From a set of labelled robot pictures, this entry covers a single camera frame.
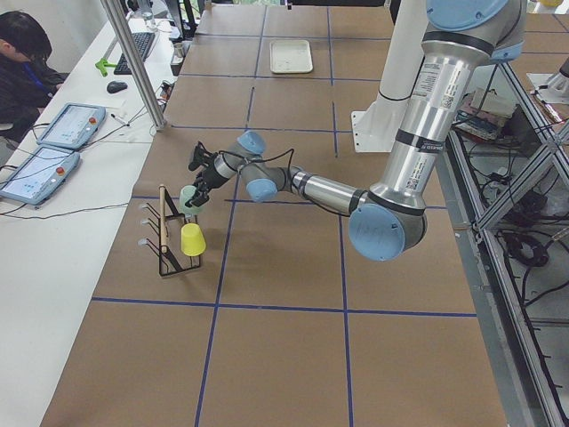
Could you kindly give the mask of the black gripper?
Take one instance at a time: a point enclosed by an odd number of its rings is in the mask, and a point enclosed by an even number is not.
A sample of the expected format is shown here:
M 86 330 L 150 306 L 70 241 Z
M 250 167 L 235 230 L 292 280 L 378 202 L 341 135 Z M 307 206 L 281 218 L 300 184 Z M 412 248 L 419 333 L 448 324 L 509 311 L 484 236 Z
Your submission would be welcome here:
M 195 171 L 202 167 L 197 174 L 193 185 L 183 188 L 183 206 L 185 208 L 199 208 L 209 200 L 209 192 L 223 185 L 223 176 L 218 172 L 215 161 L 218 159 L 217 152 L 209 151 L 199 141 L 194 148 L 188 163 L 189 171 Z

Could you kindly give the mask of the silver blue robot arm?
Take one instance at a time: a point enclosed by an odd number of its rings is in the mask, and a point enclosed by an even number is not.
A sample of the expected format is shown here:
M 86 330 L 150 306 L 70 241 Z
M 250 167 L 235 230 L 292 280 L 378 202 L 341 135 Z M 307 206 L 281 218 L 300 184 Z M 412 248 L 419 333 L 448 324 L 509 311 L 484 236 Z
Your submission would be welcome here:
M 196 180 L 180 193 L 180 207 L 197 214 L 209 193 L 239 175 L 255 202 L 289 191 L 349 218 L 349 240 L 364 257 L 389 261 L 418 245 L 427 230 L 422 193 L 454 123 L 475 69 L 515 59 L 525 32 L 524 1 L 429 1 L 421 64 L 381 179 L 368 189 L 311 174 L 269 167 L 265 141 L 253 131 L 227 150 L 197 144 L 188 168 Z

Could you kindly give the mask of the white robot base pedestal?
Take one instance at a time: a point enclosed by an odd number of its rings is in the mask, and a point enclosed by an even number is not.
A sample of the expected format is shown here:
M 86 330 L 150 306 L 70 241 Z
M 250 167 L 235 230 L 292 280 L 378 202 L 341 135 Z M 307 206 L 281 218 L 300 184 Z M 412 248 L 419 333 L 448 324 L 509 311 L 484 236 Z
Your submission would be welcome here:
M 392 150 L 424 59 L 427 26 L 424 0 L 400 2 L 377 97 L 367 110 L 351 113 L 355 151 Z

